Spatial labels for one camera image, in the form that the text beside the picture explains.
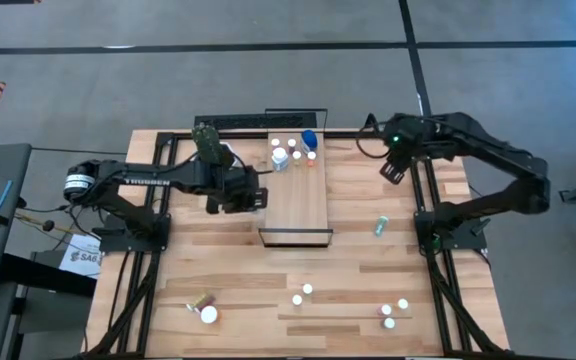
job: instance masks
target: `wooden table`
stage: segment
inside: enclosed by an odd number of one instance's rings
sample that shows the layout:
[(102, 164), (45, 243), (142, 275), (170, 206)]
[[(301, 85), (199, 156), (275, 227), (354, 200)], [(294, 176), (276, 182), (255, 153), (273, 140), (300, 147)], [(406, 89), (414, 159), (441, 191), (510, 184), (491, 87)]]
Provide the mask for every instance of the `wooden table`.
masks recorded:
[[(126, 161), (150, 163), (156, 135), (156, 130), (134, 131)], [(270, 167), (267, 140), (228, 142), (246, 164)], [(383, 152), (376, 140), (362, 145)], [(172, 233), (161, 260), (147, 357), (442, 354), (428, 271), (412, 222), (416, 203), (410, 175), (394, 186), (378, 173), (383, 160), (362, 155), (354, 141), (329, 139), (324, 146), (328, 225), (335, 232), (327, 249), (265, 249), (257, 234), (264, 211), (208, 215), (205, 198), (172, 192)], [(181, 142), (177, 161), (194, 150), (191, 140)], [(469, 199), (461, 159), (434, 165), (442, 200)], [(423, 167), (419, 170), (425, 182)], [(124, 186), (120, 194), (143, 204), (145, 191)], [(429, 198), (426, 204), (432, 204)], [(390, 222), (376, 237), (379, 216)], [(453, 254), (466, 308), (494, 342), (507, 347), (488, 266), (472, 251)], [(91, 346), (106, 331), (122, 259), (123, 254), (112, 254), (103, 260), (87, 327)], [(115, 316), (123, 308), (129, 273)], [(304, 283), (312, 284), (314, 292), (295, 307), (291, 298)], [(216, 324), (202, 324), (186, 309), (204, 291), (217, 298)], [(400, 298), (410, 307), (393, 306), (396, 328), (382, 329), (377, 308)], [(446, 307), (457, 349), (454, 314)], [(140, 318), (138, 309), (129, 350), (136, 346)]]

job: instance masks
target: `gray floor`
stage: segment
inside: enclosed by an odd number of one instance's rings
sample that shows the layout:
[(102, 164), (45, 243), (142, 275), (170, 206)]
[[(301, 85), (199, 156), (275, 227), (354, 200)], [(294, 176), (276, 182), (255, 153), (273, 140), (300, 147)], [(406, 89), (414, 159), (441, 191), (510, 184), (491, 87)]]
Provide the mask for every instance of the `gray floor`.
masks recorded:
[[(418, 41), (576, 40), (576, 1), (409, 0)], [(403, 41), (394, 0), (44, 0), (0, 6), (0, 47), (294, 41)], [(493, 135), (550, 164), (552, 209), (495, 217), (486, 234), (510, 344), (524, 354), (576, 358), (576, 48), (421, 50), (435, 113), (464, 111)], [(137, 128), (184, 128), (201, 114), (327, 107), (328, 126), (368, 112), (418, 113), (406, 50), (130, 55), (0, 55), (0, 143), (125, 152)], [(35, 151), (23, 194), (63, 203), (68, 166), (90, 153)], [(480, 192), (507, 177), (467, 161)], [(54, 220), (70, 225), (67, 218)], [(15, 225), (9, 251), (55, 242)], [(76, 352), (81, 331), (33, 337), (23, 358)]]

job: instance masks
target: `wooden board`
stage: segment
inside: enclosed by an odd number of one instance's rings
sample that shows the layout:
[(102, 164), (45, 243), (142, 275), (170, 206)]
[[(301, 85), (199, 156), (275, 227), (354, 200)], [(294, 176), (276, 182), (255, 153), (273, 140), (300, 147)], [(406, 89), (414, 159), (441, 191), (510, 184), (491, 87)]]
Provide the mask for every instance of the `wooden board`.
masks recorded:
[[(299, 140), (299, 133), (269, 133), (267, 156), (272, 165), (272, 139), (279, 139), (287, 149), (288, 139)], [(323, 134), (317, 134), (317, 141), (323, 144)], [(328, 229), (328, 209), (326, 203), (326, 150), (319, 146), (314, 166), (307, 165), (304, 158), (299, 165), (291, 160), (290, 165), (280, 172), (266, 175), (268, 207), (264, 228), (268, 229)], [(328, 233), (270, 233), (263, 234), (268, 244), (325, 244)]]
[[(149, 163), (155, 137), (155, 131), (135, 131), (128, 161)], [(229, 142), (247, 164), (269, 167), (266, 140)], [(376, 141), (366, 141), (364, 147), (382, 151)], [(192, 142), (182, 142), (178, 151), (178, 161), (185, 159), (194, 151)], [(378, 174), (382, 161), (359, 153), (354, 141), (326, 140), (325, 152), (328, 222), (335, 229), (328, 249), (264, 249), (256, 233), (264, 224), (263, 211), (211, 216), (204, 212), (205, 199), (172, 193), (172, 235), (160, 265), (147, 357), (442, 353), (428, 272), (412, 224), (416, 206), (409, 174), (393, 186)], [(468, 199), (460, 159), (436, 161), (435, 169), (442, 199)], [(143, 203), (144, 187), (120, 191)], [(377, 238), (373, 230), (382, 215), (390, 222)], [(507, 347), (487, 265), (472, 251), (453, 254), (466, 308), (493, 341)], [(87, 327), (91, 346), (106, 331), (122, 259), (122, 254), (112, 254), (103, 260)], [(119, 309), (129, 273), (121, 285)], [(296, 308), (291, 298), (306, 282), (314, 292)], [(185, 308), (204, 291), (217, 298), (220, 320), (213, 325), (202, 324)], [(400, 298), (410, 307), (395, 311), (394, 330), (382, 329), (378, 306)], [(448, 313), (458, 348), (454, 316)], [(136, 346), (140, 311), (135, 319), (129, 349)]]

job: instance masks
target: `wooden tabletop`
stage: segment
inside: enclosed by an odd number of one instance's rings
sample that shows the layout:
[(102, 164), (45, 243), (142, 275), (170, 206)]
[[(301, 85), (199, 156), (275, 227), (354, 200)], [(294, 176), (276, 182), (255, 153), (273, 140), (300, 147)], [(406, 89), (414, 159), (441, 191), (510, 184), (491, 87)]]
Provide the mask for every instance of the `wooden tabletop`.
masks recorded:
[[(156, 130), (134, 131), (126, 161), (150, 163), (156, 135)], [(267, 140), (228, 142), (246, 164), (270, 168)], [(362, 145), (383, 152), (376, 140)], [(208, 215), (205, 198), (172, 192), (172, 233), (161, 260), (147, 357), (442, 354), (429, 275), (412, 222), (416, 203), (410, 175), (394, 186), (379, 175), (383, 160), (362, 155), (354, 141), (330, 139), (324, 146), (328, 226), (334, 229), (327, 249), (266, 249), (257, 234), (265, 210)], [(192, 141), (182, 141), (177, 161), (194, 150)], [(468, 200), (461, 159), (434, 165), (442, 200)], [(423, 167), (419, 170), (428, 194)], [(145, 192), (145, 187), (120, 190), (135, 204), (143, 204)], [(426, 204), (432, 204), (429, 198)], [(379, 216), (390, 222), (376, 237)], [(472, 251), (453, 255), (464, 305), (495, 343), (507, 347), (488, 266)], [(106, 332), (122, 259), (123, 254), (111, 254), (103, 260), (87, 327), (91, 345)], [(115, 316), (123, 308), (129, 274)], [(295, 307), (292, 296), (304, 283), (314, 291)], [(186, 309), (204, 292), (216, 297), (219, 320), (212, 325)], [(410, 303), (408, 309), (397, 308), (401, 298)], [(393, 305), (393, 330), (381, 327), (382, 304)], [(447, 303), (446, 308), (458, 349), (454, 315)], [(136, 346), (140, 318), (138, 309), (129, 350)]]

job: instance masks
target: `white bottle cap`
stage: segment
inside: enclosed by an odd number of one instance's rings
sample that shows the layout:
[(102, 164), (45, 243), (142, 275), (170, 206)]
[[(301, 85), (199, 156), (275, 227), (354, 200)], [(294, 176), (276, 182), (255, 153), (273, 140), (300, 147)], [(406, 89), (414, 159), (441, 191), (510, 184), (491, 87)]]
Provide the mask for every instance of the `white bottle cap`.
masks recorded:
[(399, 299), (399, 301), (397, 302), (397, 305), (399, 305), (399, 308), (401, 308), (401, 309), (407, 309), (408, 308), (408, 300)]
[(204, 324), (212, 324), (217, 321), (217, 308), (214, 306), (206, 306), (201, 309), (201, 321)]
[(303, 301), (303, 300), (302, 300), (302, 298), (301, 298), (300, 295), (295, 295), (295, 296), (292, 297), (292, 303), (293, 303), (295, 306), (301, 305), (301, 302), (302, 302), (302, 301)]
[(386, 329), (394, 329), (395, 328), (395, 319), (393, 319), (393, 318), (384, 319), (384, 327)]
[(392, 314), (392, 307), (390, 305), (382, 305), (380, 310), (383, 315)]
[(286, 158), (286, 149), (284, 148), (276, 148), (275, 150), (272, 151), (272, 157), (274, 157), (277, 160), (282, 160), (284, 158)]

